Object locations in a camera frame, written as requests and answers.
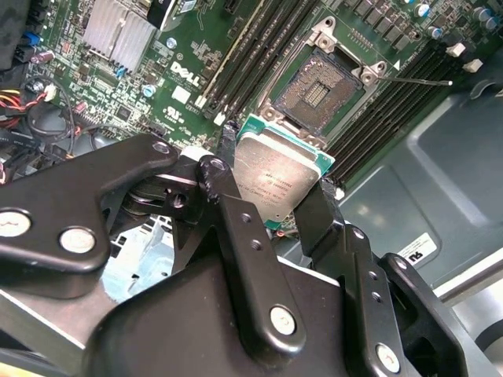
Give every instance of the black plastic arm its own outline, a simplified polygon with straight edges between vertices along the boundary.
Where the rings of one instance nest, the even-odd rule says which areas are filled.
[[[141,135],[0,187],[0,233],[17,234],[28,221],[22,234],[0,236],[0,284],[54,298],[92,291],[108,261],[108,231],[127,191],[177,159],[161,139]],[[24,224],[5,212],[22,214]],[[65,250],[61,237],[69,229],[90,234],[79,239],[76,233],[67,242],[77,250],[94,241],[91,250]]]

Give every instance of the silver rivet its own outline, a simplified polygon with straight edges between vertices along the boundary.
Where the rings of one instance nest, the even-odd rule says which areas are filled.
[[[388,371],[390,371],[391,373],[400,372],[400,362],[398,361],[398,358],[390,347],[384,344],[378,344],[376,347],[376,352],[380,362],[383,363],[384,367]]]
[[[283,335],[291,335],[296,330],[296,320],[286,309],[275,306],[270,311],[270,320],[274,328]]]
[[[176,42],[176,39],[174,38],[168,38],[166,41],[166,47],[168,49],[176,49],[176,46],[178,46],[178,43]]]
[[[63,234],[61,234],[60,244],[66,251],[84,254],[93,249],[96,240],[89,230],[73,228],[65,230]]]
[[[220,170],[225,170],[226,169],[226,167],[223,164],[223,162],[220,161],[219,159],[213,159],[211,161],[211,165],[213,165],[214,167],[216,167],[217,169],[220,169]]]
[[[358,237],[360,240],[363,240],[365,238],[365,234],[360,229],[353,228],[353,233],[356,237]]]
[[[401,269],[407,269],[407,264],[400,258],[395,258],[395,262]]]
[[[170,154],[170,147],[168,147],[167,144],[161,143],[160,141],[154,143],[153,147],[155,150],[157,150],[160,153],[163,153],[164,155]]]
[[[0,236],[18,237],[31,227],[30,218],[20,212],[7,211],[0,213]]]

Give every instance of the black cable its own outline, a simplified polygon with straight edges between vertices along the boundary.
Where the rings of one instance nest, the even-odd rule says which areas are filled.
[[[103,129],[103,128],[117,129],[117,130],[120,130],[120,131],[124,132],[129,137],[133,137],[134,136],[134,134],[132,132],[130,132],[129,130],[126,130],[126,129],[122,128],[121,126],[114,126],[112,124],[102,123],[102,124],[97,124],[96,126],[87,127],[86,129],[82,130],[82,132],[79,135],[79,137],[81,137],[83,134],[88,133],[88,132],[90,132],[92,130],[100,130],[100,129]],[[90,143],[91,143],[91,148],[93,149],[93,151],[95,151],[97,149],[97,147],[96,147],[96,143],[94,142],[94,134],[92,134],[91,137],[90,137]]]
[[[30,108],[28,110],[27,116],[28,116],[28,126],[30,127],[30,130],[33,131],[35,134],[38,134],[43,137],[53,137],[53,142],[51,144],[55,144],[58,141],[61,141],[68,137],[68,134],[70,136],[70,147],[68,148],[68,153],[72,154],[73,153],[73,148],[75,147],[75,132],[77,130],[75,126],[75,120],[73,119],[73,112],[72,112],[72,102],[70,101],[70,97],[68,96],[68,93],[66,92],[66,89],[56,80],[54,80],[52,77],[46,76],[46,75],[36,75],[32,76],[28,79],[26,79],[23,84],[21,85],[21,89],[25,90],[26,85],[29,84],[30,82],[34,82],[36,80],[40,81],[46,81],[52,83],[56,88],[59,89],[60,91],[60,96],[63,97],[64,101],[68,105],[68,118],[69,118],[69,124],[64,128],[64,130],[41,130],[35,126],[35,120],[33,119],[31,115],[31,110],[38,106],[37,104],[33,106],[33,108]]]

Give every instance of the motherboard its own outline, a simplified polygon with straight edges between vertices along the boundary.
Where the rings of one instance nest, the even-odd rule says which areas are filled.
[[[212,150],[224,124],[256,114],[335,157],[347,181],[480,69],[502,12],[499,0],[51,0],[48,58],[29,69],[67,88],[84,126]]]

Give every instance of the white sticker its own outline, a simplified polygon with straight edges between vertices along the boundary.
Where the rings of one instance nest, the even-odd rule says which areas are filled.
[[[181,86],[177,86],[173,94],[171,95],[171,98],[176,101],[182,102],[183,104],[186,104],[190,98],[190,92],[183,89]]]
[[[437,245],[426,232],[417,237],[409,246],[405,247],[398,255],[407,259],[411,265],[416,265],[437,250]]]

